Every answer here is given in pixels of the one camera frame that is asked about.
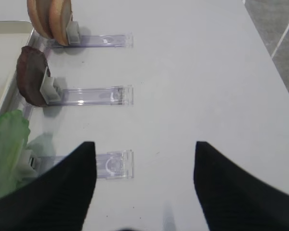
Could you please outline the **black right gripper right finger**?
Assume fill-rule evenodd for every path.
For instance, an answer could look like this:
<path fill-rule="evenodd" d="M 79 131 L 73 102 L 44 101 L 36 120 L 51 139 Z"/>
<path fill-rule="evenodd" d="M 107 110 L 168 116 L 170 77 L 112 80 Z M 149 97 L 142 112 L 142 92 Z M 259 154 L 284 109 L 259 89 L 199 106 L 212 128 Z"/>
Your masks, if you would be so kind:
<path fill-rule="evenodd" d="M 194 186 L 211 231 L 289 231 L 289 195 L 198 141 Z"/>

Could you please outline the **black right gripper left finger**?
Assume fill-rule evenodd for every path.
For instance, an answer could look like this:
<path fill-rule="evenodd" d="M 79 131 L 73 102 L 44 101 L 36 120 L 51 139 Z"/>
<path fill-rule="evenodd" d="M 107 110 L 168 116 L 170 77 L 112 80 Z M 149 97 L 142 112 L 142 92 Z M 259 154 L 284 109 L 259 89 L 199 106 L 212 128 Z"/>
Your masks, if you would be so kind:
<path fill-rule="evenodd" d="M 0 199 L 0 231 L 80 231 L 97 180 L 95 144 L 78 146 L 52 169 Z"/>

